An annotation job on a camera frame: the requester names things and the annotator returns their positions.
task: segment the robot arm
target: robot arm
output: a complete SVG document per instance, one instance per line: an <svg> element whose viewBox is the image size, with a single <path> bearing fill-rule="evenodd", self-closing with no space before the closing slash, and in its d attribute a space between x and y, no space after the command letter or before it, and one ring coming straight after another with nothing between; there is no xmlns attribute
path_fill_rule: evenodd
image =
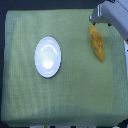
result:
<svg viewBox="0 0 128 128"><path fill-rule="evenodd" d="M92 24L113 25L128 43L128 0L109 0L99 4L89 20Z"/></svg>

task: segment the white plate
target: white plate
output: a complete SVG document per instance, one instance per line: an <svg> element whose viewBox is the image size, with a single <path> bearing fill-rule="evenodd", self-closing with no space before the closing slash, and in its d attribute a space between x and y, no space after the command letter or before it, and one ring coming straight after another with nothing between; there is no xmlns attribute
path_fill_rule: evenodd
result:
<svg viewBox="0 0 128 128"><path fill-rule="evenodd" d="M56 74L61 63L60 47L52 37L41 39L35 50L35 66L40 75L45 78Z"/></svg>

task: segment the dark background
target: dark background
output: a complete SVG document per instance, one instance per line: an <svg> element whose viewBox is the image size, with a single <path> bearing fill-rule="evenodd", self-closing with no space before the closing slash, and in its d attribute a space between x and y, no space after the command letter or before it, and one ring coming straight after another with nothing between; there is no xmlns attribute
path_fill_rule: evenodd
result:
<svg viewBox="0 0 128 128"><path fill-rule="evenodd" d="M9 10L93 9L104 0L0 0L0 104L4 67L5 18ZM119 124L126 128L128 120ZM0 128L8 126L0 121Z"/></svg>

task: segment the woven fabric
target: woven fabric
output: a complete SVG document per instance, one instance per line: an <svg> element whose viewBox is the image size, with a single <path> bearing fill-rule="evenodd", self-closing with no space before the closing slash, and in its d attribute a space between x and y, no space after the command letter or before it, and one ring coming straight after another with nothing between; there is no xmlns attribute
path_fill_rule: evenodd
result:
<svg viewBox="0 0 128 128"><path fill-rule="evenodd" d="M128 86L123 40L96 25L105 60L89 39L92 10L9 11L5 26L2 121L10 126L112 126L127 118ZM34 64L38 42L55 38L62 53L57 74L45 79Z"/></svg>

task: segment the green tablecloth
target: green tablecloth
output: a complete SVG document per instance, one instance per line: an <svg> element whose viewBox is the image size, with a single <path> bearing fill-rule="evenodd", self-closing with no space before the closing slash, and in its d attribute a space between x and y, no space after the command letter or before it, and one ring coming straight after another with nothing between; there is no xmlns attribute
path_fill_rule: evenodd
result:
<svg viewBox="0 0 128 128"><path fill-rule="evenodd" d="M5 26L2 121L10 126L117 125L128 118L123 40L113 27L96 25L104 40L100 62L89 40L92 10L9 11ZM45 79L34 52L45 36L62 52L57 74Z"/></svg>

